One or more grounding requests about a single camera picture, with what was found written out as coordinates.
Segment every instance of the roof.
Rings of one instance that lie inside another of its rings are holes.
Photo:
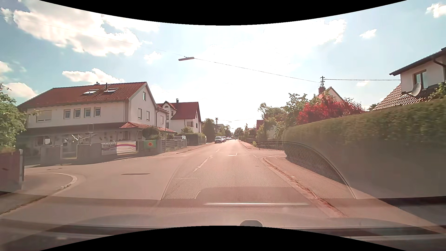
[[[200,106],[198,102],[178,102],[169,103],[165,101],[162,104],[157,104],[162,107],[165,103],[168,103],[177,112],[170,119],[194,119],[195,115],[198,113],[198,121],[201,122]]]
[[[44,93],[41,93],[34,98],[23,102],[19,108],[32,108],[52,105],[65,105],[71,103],[88,103],[88,102],[107,102],[128,100],[147,82],[132,82],[132,83],[118,83],[107,84],[107,88],[118,88],[116,91],[107,93],[104,92],[105,84],[82,85],[70,87],[56,87]],[[84,94],[88,90],[99,89],[92,94]]]
[[[435,90],[435,88],[429,88],[420,92],[418,97],[413,97],[409,94],[401,93],[401,84],[399,84],[393,91],[391,91],[387,97],[385,97],[378,105],[373,108],[372,111],[389,108],[398,105],[410,105],[418,102],[426,101],[428,96]]]
[[[101,123],[95,124],[93,131],[98,130],[113,130],[113,129],[125,129],[125,128],[138,128],[144,129],[149,125],[134,123],[134,122],[116,122],[116,123]],[[29,135],[42,135],[42,134],[80,134],[88,132],[88,125],[66,125],[66,126],[51,126],[51,127],[37,127],[37,128],[27,128],[26,131],[20,133],[21,136]],[[176,133],[176,131],[170,129],[164,129],[158,127],[160,131],[167,131]]]
[[[406,65],[406,66],[404,66],[401,69],[398,69],[398,70],[396,70],[394,72],[391,72],[391,73],[389,73],[389,75],[393,75],[393,76],[399,75],[402,72],[408,71],[408,70],[410,70],[412,68],[415,68],[415,67],[420,66],[422,64],[425,64],[427,62],[430,62],[430,61],[432,61],[432,60],[434,60],[434,59],[436,59],[436,58],[438,58],[438,57],[440,57],[442,55],[445,55],[445,54],[446,54],[446,47],[442,48],[440,51],[435,52],[434,54],[431,54],[431,55],[429,55],[429,56],[427,56],[425,58],[422,58],[422,59],[420,59],[418,61],[415,61],[412,64]]]

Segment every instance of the banner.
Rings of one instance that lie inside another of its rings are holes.
[[[144,140],[144,149],[154,149],[157,147],[156,139],[153,140]]]
[[[120,141],[116,142],[117,154],[136,153],[136,141]]]
[[[116,143],[101,143],[102,155],[116,154]]]

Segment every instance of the drain grate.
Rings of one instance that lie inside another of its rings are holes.
[[[147,175],[147,174],[150,174],[150,173],[123,173],[121,175]]]

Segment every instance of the asphalt road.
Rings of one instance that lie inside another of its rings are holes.
[[[223,205],[219,209],[207,208],[208,211],[225,210],[228,203],[291,203],[294,213],[326,218],[327,214],[308,198],[309,194],[293,188],[286,177],[261,160],[276,154],[276,151],[246,149],[236,140],[230,140],[174,155],[27,168],[27,175],[65,173],[76,176],[77,181],[48,198],[3,214],[0,219],[63,225],[119,214],[161,217],[193,210],[185,206],[191,201]],[[0,242],[11,238],[3,235]]]

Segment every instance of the car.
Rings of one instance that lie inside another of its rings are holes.
[[[215,139],[214,139],[214,143],[222,143],[223,141],[222,141],[222,137],[220,137],[220,136],[216,136],[215,137]]]

